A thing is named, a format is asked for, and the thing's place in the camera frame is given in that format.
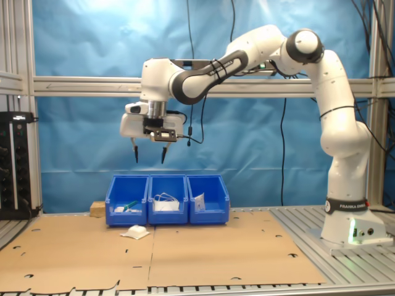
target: aluminum frame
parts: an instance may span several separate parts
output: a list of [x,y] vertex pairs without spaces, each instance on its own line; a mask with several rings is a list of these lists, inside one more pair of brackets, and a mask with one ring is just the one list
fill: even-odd
[[[375,0],[380,22],[387,20],[388,40],[392,40],[394,0],[383,0],[388,15],[384,17],[381,0]],[[0,110],[30,111],[36,116],[35,96],[92,96],[138,97],[140,78],[55,77],[35,76],[33,22],[31,0],[0,0]],[[381,47],[377,21],[372,17],[372,51],[370,74],[383,74],[383,48]],[[368,123],[381,141],[385,141],[387,100],[395,94],[395,78],[349,80],[356,97],[378,99],[368,109]],[[209,97],[265,98],[265,97],[313,97],[307,79],[257,80],[229,79],[209,92]],[[38,124],[29,124],[28,144],[31,152],[30,173],[32,197],[41,204],[41,173],[38,143]],[[384,153],[376,144],[367,170],[367,198],[372,205],[382,203],[384,183]]]
[[[24,111],[37,117],[31,0],[0,0],[0,111]],[[42,204],[38,124],[30,123],[28,150],[32,208]]]
[[[376,18],[375,13],[372,15],[372,42],[370,50],[370,65],[369,75],[388,76],[388,70],[385,61],[385,52],[389,55],[393,40],[393,19],[394,19],[394,1],[393,0],[375,0],[380,19]],[[382,28],[386,28],[386,38],[389,44],[389,50],[383,48],[381,45],[380,34],[378,33],[378,24]],[[386,147],[387,136],[387,120],[388,120],[388,100],[387,97],[382,96],[380,92],[381,85],[385,84],[385,80],[376,80],[373,87],[376,91],[375,97],[382,99],[378,100],[376,104],[368,107],[367,123],[372,133],[376,136],[377,140],[383,147]],[[383,203],[383,190],[384,190],[384,173],[385,173],[385,151],[372,139],[370,146],[370,156],[367,167],[367,199],[372,205],[381,205]]]

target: green object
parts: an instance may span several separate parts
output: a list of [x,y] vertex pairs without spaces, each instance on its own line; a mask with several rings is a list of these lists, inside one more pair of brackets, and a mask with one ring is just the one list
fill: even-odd
[[355,219],[352,219],[350,222],[350,230],[349,230],[349,235],[348,235],[348,243],[351,244],[354,241],[354,228],[356,226],[356,221]]
[[135,200],[134,202],[129,203],[128,205],[125,205],[123,207],[123,210],[126,211],[128,208],[131,208],[132,206],[137,204],[137,200]]

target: green light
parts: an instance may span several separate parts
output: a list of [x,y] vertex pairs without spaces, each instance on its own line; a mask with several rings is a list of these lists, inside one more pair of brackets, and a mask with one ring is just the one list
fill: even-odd
[[350,222],[350,230],[348,234],[348,242],[351,244],[354,240],[354,228],[356,226],[356,221],[355,219],[352,219]]

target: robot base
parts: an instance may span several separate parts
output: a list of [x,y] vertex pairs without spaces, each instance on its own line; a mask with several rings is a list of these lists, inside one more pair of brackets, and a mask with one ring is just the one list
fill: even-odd
[[393,245],[384,222],[370,210],[360,213],[334,212],[326,215],[323,229],[307,232],[315,244],[330,255],[336,250]]

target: small wooden block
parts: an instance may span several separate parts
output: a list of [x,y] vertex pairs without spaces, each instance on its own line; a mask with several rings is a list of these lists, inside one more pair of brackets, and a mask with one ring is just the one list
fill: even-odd
[[93,202],[90,209],[90,217],[104,217],[106,215],[106,204],[104,202]]

